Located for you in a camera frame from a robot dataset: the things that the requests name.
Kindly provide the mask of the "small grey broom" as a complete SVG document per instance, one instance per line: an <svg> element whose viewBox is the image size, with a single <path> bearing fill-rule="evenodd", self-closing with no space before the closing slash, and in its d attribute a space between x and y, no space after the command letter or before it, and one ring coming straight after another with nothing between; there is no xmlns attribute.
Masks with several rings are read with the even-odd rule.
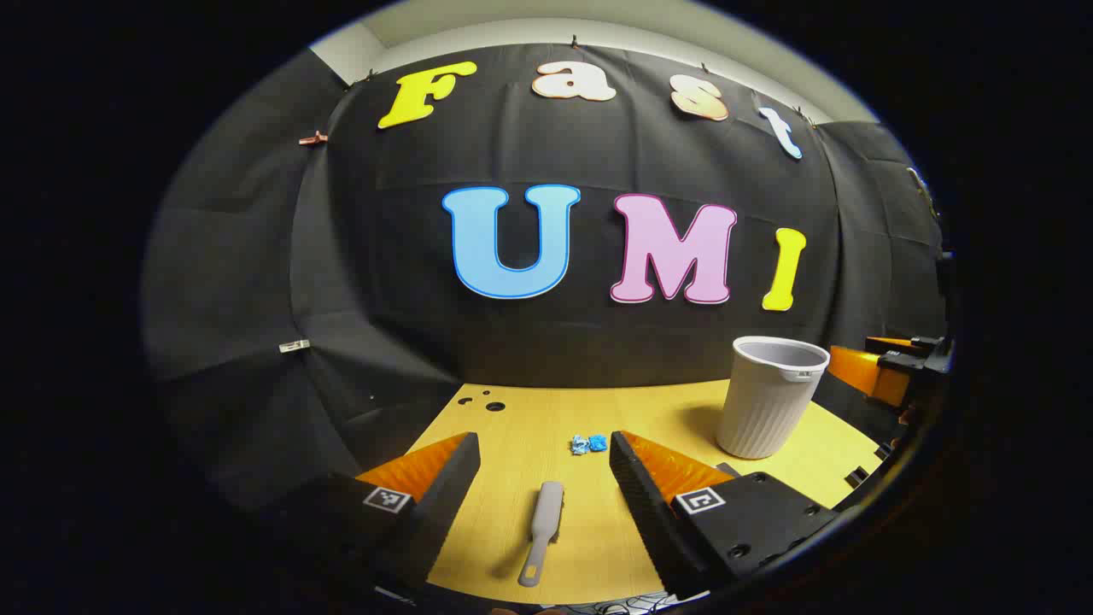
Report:
<svg viewBox="0 0 1093 615"><path fill-rule="evenodd" d="M559 480L546 480L536 496L529 530L530 549L522 563L517 583L525 588L538 586L542 578L546 549L559 540L561 513L564 506L564 486Z"/></svg>

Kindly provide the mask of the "white ribbed garbage bin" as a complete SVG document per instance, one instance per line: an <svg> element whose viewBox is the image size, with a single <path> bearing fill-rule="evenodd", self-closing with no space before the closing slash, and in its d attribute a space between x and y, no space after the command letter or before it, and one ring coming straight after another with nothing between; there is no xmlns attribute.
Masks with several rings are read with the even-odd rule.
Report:
<svg viewBox="0 0 1093 615"><path fill-rule="evenodd" d="M716 443L734 458L761 460L781 450L804 416L831 355L789 338L734 338L733 369Z"/></svg>

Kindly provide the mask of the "yellow wooden desktop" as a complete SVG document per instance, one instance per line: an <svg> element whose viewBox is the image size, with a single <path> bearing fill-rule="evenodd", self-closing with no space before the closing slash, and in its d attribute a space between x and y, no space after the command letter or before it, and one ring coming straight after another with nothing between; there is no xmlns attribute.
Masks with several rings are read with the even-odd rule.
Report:
<svg viewBox="0 0 1093 615"><path fill-rule="evenodd" d="M465 385L418 437L415 448L475 431L481 463L440 557L433 586L529 604L581 604L653 595L663 586L628 513L606 452L571 454L573 436L628 430L706 465L769 472L825 507L850 494L854 470L874 471L877 443L816 404L776 456L741 460L715 441L728 381L620 389ZM559 542L533 588L517 576L530 548L536 495L564 486Z"/></svg>

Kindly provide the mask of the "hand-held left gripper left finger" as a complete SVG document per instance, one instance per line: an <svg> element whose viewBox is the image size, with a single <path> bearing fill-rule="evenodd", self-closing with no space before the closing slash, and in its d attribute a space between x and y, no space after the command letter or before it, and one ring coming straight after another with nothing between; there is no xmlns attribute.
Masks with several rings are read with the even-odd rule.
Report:
<svg viewBox="0 0 1093 615"><path fill-rule="evenodd" d="M355 477L327 472L263 507L261 527L346 590L418 592L481 464L462 431Z"/></svg>

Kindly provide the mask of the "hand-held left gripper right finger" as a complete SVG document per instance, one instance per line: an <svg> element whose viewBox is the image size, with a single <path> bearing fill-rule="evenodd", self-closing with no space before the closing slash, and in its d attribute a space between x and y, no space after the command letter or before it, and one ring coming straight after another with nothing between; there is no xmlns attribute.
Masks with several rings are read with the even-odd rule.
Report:
<svg viewBox="0 0 1093 615"><path fill-rule="evenodd" d="M609 464L666 592L691 598L768 568L835 511L768 472L734 475L633 431L612 431Z"/></svg>

